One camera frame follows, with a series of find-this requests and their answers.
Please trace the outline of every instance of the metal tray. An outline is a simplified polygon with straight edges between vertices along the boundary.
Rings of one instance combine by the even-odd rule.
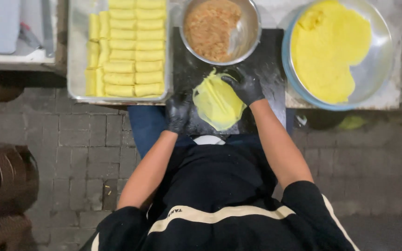
[[[108,0],[69,1],[67,90],[79,102],[121,105],[122,103],[162,103],[173,93],[173,19],[170,0],[167,0],[166,48],[164,65],[164,93],[156,98],[93,97],[85,96],[86,42],[88,41],[88,19],[90,13],[108,10]]]

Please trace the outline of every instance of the brick floor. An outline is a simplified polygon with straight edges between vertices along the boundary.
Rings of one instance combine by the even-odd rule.
[[[402,214],[401,126],[295,130],[293,139],[338,216]],[[127,112],[76,105],[65,89],[27,88],[0,103],[0,142],[27,144],[38,163],[38,200],[27,215],[39,250],[83,245],[113,207],[104,186],[118,196],[140,161]]]

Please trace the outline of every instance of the stainless steel bowl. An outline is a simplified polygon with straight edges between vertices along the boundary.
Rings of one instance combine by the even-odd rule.
[[[206,2],[207,0],[187,0],[182,11],[182,20],[180,34],[181,39],[185,44],[185,47],[197,58],[203,60],[206,63],[226,66],[239,63],[248,58],[255,50],[260,42],[261,36],[261,20],[260,14],[257,10],[257,5],[252,0],[229,0],[240,6],[242,15],[241,19],[237,23],[237,28],[232,30],[230,38],[229,53],[231,54],[231,60],[228,62],[214,62],[203,58],[198,55],[187,42],[184,34],[184,24],[187,15],[193,11],[199,4]]]
[[[332,111],[351,110],[368,100],[383,84],[388,81],[393,67],[394,47],[389,29],[377,9],[365,0],[339,0],[339,3],[348,9],[353,9],[362,17],[369,20],[372,29],[372,43],[364,60],[356,66],[350,66],[350,72],[355,81],[355,90],[348,97],[347,102],[331,104],[319,100],[300,81],[294,69],[291,58],[291,37],[293,28],[299,18],[315,1],[305,6],[293,19],[285,32],[282,44],[282,62],[286,76],[293,89],[306,101],[322,109]]]

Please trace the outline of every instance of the black work surface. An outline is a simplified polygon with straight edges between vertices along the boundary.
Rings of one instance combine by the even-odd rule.
[[[281,62],[281,45],[283,30],[265,29],[262,32],[260,44],[254,53],[244,60],[243,64],[248,71],[254,71],[260,78],[263,93],[268,99],[272,111],[280,122],[286,124],[285,106],[285,73]],[[224,69],[199,60],[187,50],[181,40],[179,28],[173,33],[174,66],[173,83],[175,93],[193,93],[193,88],[198,86],[215,67],[217,72]],[[197,108],[190,111],[190,122],[186,127],[188,135],[218,135],[218,134],[256,134],[254,116],[249,108],[243,112],[240,121],[230,129],[222,132],[216,131],[208,123],[202,120],[197,113]]]

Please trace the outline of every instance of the black glove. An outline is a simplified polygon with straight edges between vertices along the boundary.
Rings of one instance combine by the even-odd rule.
[[[181,134],[188,122],[192,95],[188,93],[174,94],[165,102],[168,119],[167,130]]]
[[[226,73],[235,79],[228,76],[223,76],[221,79],[232,87],[237,96],[247,106],[250,106],[257,100],[262,100],[265,98],[258,77],[246,72],[243,66],[234,66]]]

